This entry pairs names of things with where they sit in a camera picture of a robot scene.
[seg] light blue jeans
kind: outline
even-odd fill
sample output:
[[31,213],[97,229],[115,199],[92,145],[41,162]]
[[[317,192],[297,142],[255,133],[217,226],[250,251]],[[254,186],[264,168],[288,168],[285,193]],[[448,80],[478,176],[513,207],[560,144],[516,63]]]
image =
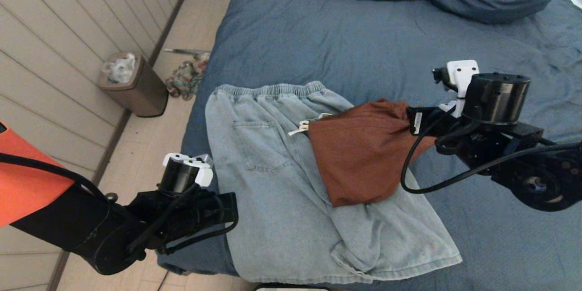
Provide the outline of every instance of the light blue jeans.
[[[462,261],[422,195],[398,189],[375,204],[331,206],[308,133],[288,133],[352,106],[320,82],[223,85],[210,96],[206,121],[220,191],[236,192],[239,206],[239,225],[226,236],[242,278],[372,283]],[[407,179],[418,187],[412,173]]]

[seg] white sticker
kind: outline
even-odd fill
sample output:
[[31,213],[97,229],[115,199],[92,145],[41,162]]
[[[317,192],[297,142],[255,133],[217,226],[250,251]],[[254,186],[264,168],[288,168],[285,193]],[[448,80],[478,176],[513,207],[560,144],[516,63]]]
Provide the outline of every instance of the white sticker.
[[420,133],[420,122],[422,121],[422,113],[416,113],[416,117],[414,117],[414,135],[418,135]]

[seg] elastic waistband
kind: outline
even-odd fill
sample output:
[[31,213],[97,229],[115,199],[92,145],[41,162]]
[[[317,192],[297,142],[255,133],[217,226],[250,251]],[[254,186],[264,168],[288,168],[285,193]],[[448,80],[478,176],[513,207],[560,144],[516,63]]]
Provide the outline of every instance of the elastic waistband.
[[281,95],[296,95],[298,97],[306,97],[311,94],[322,92],[326,87],[319,81],[309,82],[305,85],[293,85],[293,84],[277,84],[277,85],[267,85],[261,88],[249,89],[240,88],[238,86],[232,86],[229,84],[224,84],[216,88],[214,93],[220,90],[232,95],[232,96],[242,96],[249,95],[256,98],[258,96],[281,96]]

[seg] jeans back pocket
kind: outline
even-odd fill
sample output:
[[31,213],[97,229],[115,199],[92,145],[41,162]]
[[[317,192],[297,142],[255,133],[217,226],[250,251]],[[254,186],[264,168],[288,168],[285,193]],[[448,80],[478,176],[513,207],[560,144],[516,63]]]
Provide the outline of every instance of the jeans back pocket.
[[277,173],[291,165],[275,122],[237,121],[232,128],[247,169]]

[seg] blue comforter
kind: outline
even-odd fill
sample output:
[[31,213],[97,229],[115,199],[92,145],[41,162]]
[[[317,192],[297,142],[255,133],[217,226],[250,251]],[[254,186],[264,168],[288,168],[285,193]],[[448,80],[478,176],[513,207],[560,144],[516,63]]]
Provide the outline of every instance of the blue comforter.
[[[355,105],[384,97],[431,106],[453,95],[434,84],[430,69],[461,59],[475,59],[484,73],[531,77],[521,121],[544,128],[556,142],[580,140],[581,18],[569,0],[551,0],[540,13],[506,25],[470,21],[426,0],[231,0],[182,151],[210,152],[204,108],[221,84],[256,88],[320,80]],[[431,150],[411,169],[428,186],[466,168]],[[464,262],[403,281],[342,289],[579,289],[582,204],[540,212],[481,176],[426,197]],[[224,236],[158,260],[177,270],[236,274]]]

